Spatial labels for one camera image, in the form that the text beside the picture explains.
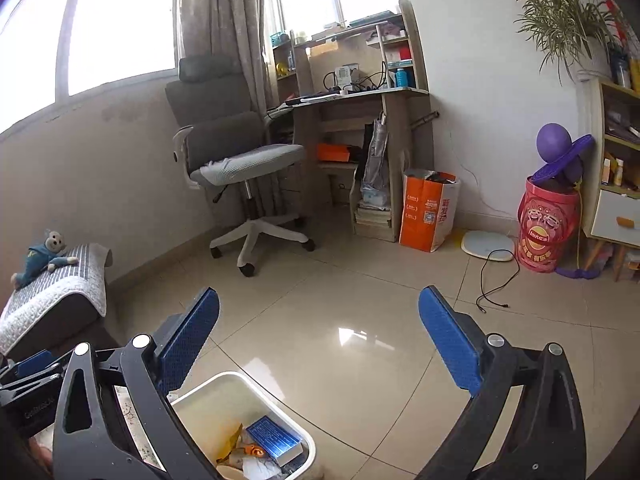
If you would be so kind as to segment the person left hand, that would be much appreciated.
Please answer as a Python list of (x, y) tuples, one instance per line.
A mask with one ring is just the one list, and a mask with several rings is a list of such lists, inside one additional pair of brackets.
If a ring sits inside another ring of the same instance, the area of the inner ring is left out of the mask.
[(52, 474), (52, 452), (45, 446), (41, 446), (35, 438), (29, 438), (27, 444), (36, 463), (50, 476)]

